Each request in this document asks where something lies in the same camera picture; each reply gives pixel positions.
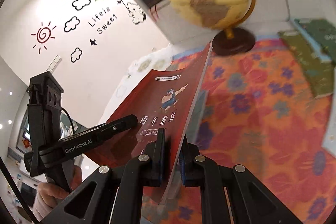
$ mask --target red book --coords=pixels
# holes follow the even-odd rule
[[[211,49],[211,44],[207,44],[198,57],[181,70],[151,70],[107,120],[111,122],[134,114],[138,126],[117,134],[85,154],[99,165],[111,168],[125,165],[140,155],[148,143],[156,141],[160,127],[165,128],[166,140],[170,140],[169,177],[160,188],[144,189],[154,201],[164,203]]]

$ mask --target green book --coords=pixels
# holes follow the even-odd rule
[[[318,58],[314,58],[313,50],[299,32],[279,32],[279,35],[300,64],[313,97],[319,98],[332,94],[334,91],[333,64],[320,63]]]
[[[295,19],[336,63],[336,28],[326,19]]]

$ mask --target cloud decal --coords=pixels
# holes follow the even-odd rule
[[[71,57],[71,62],[75,63],[77,60],[79,60],[81,58],[82,55],[82,50],[80,48],[75,48],[75,50],[73,51],[73,53],[70,55]]]
[[[74,7],[77,11],[82,10],[85,6],[90,5],[91,0],[75,0],[72,3],[72,7]]]
[[[78,24],[79,24],[79,19],[77,17],[73,17],[69,21],[65,22],[64,31],[70,32],[71,30],[76,29]]]

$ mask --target television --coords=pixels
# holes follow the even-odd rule
[[[33,187],[30,187],[26,183],[22,183],[21,186],[21,195],[23,200],[28,204],[29,207],[33,207],[37,190]]]

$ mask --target sleeve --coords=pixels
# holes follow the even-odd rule
[[[36,216],[37,220],[41,221],[44,217],[47,216],[48,213],[51,212],[51,210],[52,208],[46,205],[40,193],[37,192],[33,205],[33,213]]]

